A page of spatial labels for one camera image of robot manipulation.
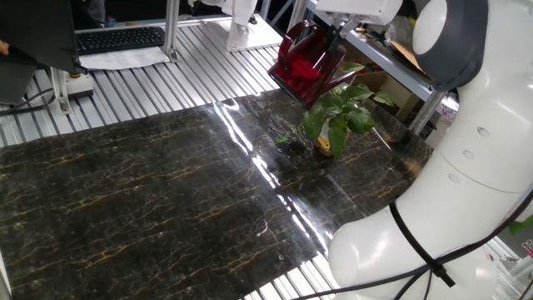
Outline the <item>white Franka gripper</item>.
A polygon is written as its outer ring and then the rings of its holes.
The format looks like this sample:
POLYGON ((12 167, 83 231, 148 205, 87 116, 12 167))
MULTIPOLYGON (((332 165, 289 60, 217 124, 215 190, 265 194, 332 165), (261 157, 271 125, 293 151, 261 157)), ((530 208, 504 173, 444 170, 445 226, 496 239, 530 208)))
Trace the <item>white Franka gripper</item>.
POLYGON ((335 53, 341 38, 357 27, 357 23, 386 25, 399 12, 402 0, 319 0, 316 10, 336 22, 327 31, 326 54, 335 53))

